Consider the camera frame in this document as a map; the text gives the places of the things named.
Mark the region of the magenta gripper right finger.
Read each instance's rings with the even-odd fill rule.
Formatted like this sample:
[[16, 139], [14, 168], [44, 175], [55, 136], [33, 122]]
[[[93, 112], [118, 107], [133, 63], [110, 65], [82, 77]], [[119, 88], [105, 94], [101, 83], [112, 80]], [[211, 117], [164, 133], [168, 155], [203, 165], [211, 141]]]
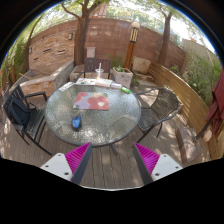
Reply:
[[145, 185], [182, 169], [168, 154], [157, 154], [138, 143], [133, 144], [133, 154]]

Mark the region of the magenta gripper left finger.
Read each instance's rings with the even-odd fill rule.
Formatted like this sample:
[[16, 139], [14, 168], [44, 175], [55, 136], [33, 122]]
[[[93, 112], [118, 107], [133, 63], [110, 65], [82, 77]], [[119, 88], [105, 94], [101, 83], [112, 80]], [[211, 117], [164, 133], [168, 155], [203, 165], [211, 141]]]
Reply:
[[79, 185], [91, 154], [92, 144], [86, 143], [66, 154], [57, 153], [41, 169]]

